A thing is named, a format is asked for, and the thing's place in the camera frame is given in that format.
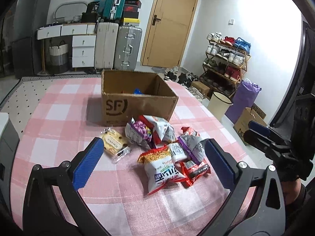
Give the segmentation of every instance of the silver suitcase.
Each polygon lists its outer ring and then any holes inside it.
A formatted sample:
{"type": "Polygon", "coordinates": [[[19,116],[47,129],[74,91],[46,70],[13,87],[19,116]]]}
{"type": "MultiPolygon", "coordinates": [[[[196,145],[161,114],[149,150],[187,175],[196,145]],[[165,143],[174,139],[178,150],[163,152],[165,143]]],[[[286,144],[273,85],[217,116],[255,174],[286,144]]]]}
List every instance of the silver suitcase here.
{"type": "Polygon", "coordinates": [[[94,54],[96,69],[113,69],[117,33],[118,24],[98,23],[94,54]]]}
{"type": "Polygon", "coordinates": [[[120,26],[118,29],[114,69],[133,71],[136,67],[142,29],[120,26]]]}

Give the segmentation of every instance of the purple bag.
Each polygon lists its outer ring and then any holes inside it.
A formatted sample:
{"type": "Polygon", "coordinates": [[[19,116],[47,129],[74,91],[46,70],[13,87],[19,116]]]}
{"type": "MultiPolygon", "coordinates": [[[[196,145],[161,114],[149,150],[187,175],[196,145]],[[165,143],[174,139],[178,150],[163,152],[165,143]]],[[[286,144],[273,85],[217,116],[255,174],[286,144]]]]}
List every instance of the purple bag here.
{"type": "Polygon", "coordinates": [[[225,113],[231,122],[237,122],[245,107],[252,107],[260,91],[261,88],[249,79],[242,80],[233,97],[233,105],[225,113]]]}

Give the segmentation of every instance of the wooden door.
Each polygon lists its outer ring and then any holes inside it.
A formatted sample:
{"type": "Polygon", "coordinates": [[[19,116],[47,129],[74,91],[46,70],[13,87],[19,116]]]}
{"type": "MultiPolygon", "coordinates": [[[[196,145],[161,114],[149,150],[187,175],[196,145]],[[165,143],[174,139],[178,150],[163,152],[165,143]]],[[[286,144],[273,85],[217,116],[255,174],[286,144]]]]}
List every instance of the wooden door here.
{"type": "Polygon", "coordinates": [[[151,11],[142,64],[173,68],[179,65],[195,14],[197,0],[157,0],[151,11]]]}

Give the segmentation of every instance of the door frame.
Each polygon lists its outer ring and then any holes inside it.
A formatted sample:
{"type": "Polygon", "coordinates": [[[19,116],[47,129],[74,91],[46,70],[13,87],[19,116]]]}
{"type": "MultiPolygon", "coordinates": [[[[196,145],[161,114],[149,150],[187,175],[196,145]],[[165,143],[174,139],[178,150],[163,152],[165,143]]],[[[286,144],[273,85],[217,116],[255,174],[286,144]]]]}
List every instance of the door frame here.
{"type": "MultiPolygon", "coordinates": [[[[147,46],[147,43],[148,43],[148,37],[149,37],[150,29],[151,29],[151,26],[152,26],[152,21],[153,21],[153,16],[154,16],[154,11],[155,11],[155,7],[156,7],[156,4],[157,4],[157,1],[158,1],[158,0],[153,0],[153,4],[152,4],[151,12],[150,12],[150,17],[149,17],[148,25],[147,25],[146,31],[145,31],[145,37],[144,37],[144,42],[143,42],[143,46],[142,46],[142,50],[141,50],[141,58],[140,58],[141,65],[143,64],[144,54],[145,54],[146,46],[147,46]]],[[[185,38],[185,43],[184,43],[184,45],[183,45],[183,50],[182,50],[181,57],[180,57],[180,60],[179,60],[178,65],[181,64],[182,59],[183,59],[183,56],[184,56],[184,51],[185,51],[185,49],[186,49],[186,45],[187,45],[188,37],[189,37],[189,34],[190,34],[190,30],[191,30],[191,28],[192,28],[192,24],[193,24],[193,20],[194,20],[194,17],[195,17],[195,12],[196,12],[196,8],[197,8],[197,4],[198,4],[198,0],[195,1],[195,6],[194,6],[194,9],[193,9],[193,14],[192,14],[192,17],[191,17],[191,19],[190,19],[190,24],[189,24],[189,27],[188,27],[188,32],[187,32],[187,35],[186,35],[186,38],[185,38]]]]}

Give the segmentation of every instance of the desk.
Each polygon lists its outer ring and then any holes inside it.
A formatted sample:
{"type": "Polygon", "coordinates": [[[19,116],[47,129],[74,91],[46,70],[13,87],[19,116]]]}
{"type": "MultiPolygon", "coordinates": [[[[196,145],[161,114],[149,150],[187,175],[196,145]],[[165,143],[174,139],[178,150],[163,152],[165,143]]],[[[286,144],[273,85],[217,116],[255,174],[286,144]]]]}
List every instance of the desk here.
{"type": "MultiPolygon", "coordinates": [[[[101,79],[60,79],[51,85],[27,123],[16,151],[11,179],[11,208],[14,221],[22,227],[23,201],[32,167],[58,166],[73,157],[103,130],[101,126],[101,79]]],[[[214,138],[239,162],[250,160],[222,124],[183,86],[167,84],[179,99],[170,123],[176,135],[182,126],[192,126],[204,138],[214,138]]],[[[123,127],[115,127],[123,132],[123,127]]],[[[197,235],[213,218],[229,194],[215,171],[185,189],[148,192],[144,167],[137,163],[140,148],[112,164],[103,154],[86,186],[79,193],[91,212],[112,235],[197,235]]],[[[242,219],[254,187],[250,188],[240,213],[242,219]]],[[[74,223],[59,188],[54,187],[60,208],[74,223]]]]}
{"type": "Polygon", "coordinates": [[[45,39],[72,35],[72,67],[94,67],[96,34],[95,23],[75,23],[37,30],[37,40],[42,40],[42,67],[45,71],[45,39]]]}

